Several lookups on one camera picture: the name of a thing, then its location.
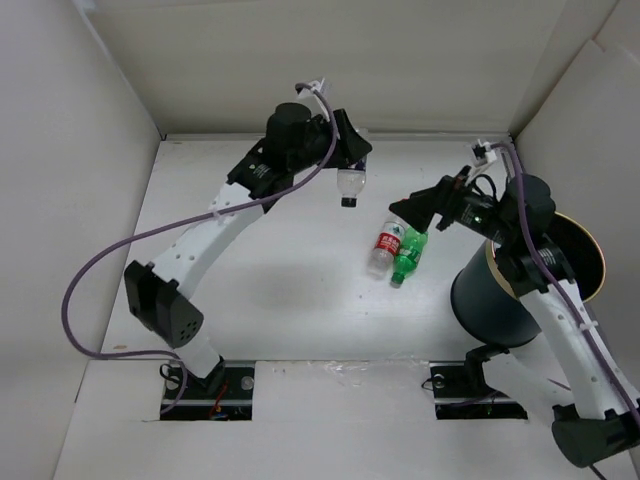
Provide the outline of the clear bottle black label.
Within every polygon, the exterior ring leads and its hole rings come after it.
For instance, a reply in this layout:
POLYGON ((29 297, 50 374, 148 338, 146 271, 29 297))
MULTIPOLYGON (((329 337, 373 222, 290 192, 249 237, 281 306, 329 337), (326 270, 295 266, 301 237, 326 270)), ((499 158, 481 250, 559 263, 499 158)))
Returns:
POLYGON ((364 190, 366 184, 366 169, 368 156, 345 168, 337 170, 337 187, 341 195, 343 208, 355 208, 357 196, 364 190))

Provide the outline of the clear bottle red label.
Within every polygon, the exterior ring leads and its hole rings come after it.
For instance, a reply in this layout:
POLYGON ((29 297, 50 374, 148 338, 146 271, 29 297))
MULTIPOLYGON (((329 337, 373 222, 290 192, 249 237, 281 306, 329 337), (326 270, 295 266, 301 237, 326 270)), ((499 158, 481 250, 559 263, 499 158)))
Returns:
POLYGON ((395 214, 389 214, 378 234, 367 262, 368 273, 374 278, 383 278, 398 254, 406 234, 407 225, 395 214))

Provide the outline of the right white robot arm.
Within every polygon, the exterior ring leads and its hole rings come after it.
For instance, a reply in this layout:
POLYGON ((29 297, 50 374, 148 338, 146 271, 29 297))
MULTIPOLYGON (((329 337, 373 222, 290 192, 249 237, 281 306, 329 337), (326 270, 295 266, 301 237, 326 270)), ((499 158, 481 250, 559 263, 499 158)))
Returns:
POLYGON ((495 390, 538 415, 578 468, 638 446, 639 392, 606 349, 574 269, 548 233, 556 207, 542 179, 518 174, 495 199, 476 192, 462 169, 389 210, 420 233, 438 217, 439 231, 458 223, 487 239, 503 295, 529 317, 509 313, 478 279, 456 276, 452 309, 482 343, 464 361, 468 390, 495 390))

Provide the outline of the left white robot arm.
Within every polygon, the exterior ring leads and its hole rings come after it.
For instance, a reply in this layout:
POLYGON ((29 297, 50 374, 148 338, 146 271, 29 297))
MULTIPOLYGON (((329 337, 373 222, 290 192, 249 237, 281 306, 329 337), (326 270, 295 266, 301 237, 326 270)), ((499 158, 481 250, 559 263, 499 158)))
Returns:
POLYGON ((317 165, 348 169, 371 152, 345 110, 334 118, 331 124, 296 102, 278 105, 264 137, 228 173, 209 208, 212 217, 190 226, 151 262, 133 261, 125 269, 130 313, 178 355, 188 384, 201 396, 220 390, 225 362, 190 299, 217 258, 275 205, 276 194, 292 187, 298 173, 317 165))

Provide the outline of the dark bin with gold rim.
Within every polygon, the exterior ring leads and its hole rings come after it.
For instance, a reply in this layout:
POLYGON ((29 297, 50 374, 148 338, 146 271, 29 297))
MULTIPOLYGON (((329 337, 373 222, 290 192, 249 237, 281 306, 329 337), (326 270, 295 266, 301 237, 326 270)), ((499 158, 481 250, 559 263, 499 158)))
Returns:
MULTIPOLYGON (((557 212, 548 234, 573 268, 581 300, 601 290, 606 276, 604 253, 593 235, 567 215, 557 212)), ((484 344, 516 348, 541 333, 536 321, 514 296, 499 272, 496 247, 486 240, 455 277, 450 290, 453 313, 475 339, 484 344)))

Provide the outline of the green plastic bottle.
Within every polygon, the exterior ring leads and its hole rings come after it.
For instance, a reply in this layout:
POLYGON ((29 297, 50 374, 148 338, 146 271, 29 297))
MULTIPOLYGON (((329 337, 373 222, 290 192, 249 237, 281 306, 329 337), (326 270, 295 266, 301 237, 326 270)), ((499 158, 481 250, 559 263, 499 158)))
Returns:
POLYGON ((417 269, 423 250, 428 243, 427 232, 421 233, 409 228, 395 256, 390 283, 399 288, 417 269))

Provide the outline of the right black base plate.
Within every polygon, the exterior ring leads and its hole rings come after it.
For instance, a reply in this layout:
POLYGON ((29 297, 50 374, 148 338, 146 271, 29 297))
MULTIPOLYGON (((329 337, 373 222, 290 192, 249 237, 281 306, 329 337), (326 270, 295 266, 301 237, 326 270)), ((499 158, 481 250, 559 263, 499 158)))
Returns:
POLYGON ((438 420, 527 420, 526 410, 485 384, 473 383, 462 361, 431 362, 422 387, 433 394, 438 420))

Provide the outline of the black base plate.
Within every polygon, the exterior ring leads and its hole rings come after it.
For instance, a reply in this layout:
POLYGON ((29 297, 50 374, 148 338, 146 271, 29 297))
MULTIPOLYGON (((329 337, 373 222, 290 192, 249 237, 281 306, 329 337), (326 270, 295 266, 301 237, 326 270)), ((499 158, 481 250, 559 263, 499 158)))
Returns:
POLYGON ((189 378, 184 394, 161 421, 250 421, 253 413, 255 362, 230 362, 221 386, 207 393, 189 378))
POLYGON ((431 362, 422 387, 433 394, 438 420, 527 420, 526 410, 485 384, 473 383, 462 361, 431 362))

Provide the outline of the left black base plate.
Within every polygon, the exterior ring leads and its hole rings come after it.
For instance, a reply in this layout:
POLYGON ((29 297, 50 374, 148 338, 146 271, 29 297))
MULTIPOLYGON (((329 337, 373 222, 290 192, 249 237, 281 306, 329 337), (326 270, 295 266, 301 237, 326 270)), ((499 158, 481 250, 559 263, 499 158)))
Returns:
POLYGON ((207 393, 189 378, 184 394, 161 421, 250 421, 253 413, 255 362, 230 362, 221 386, 207 393))

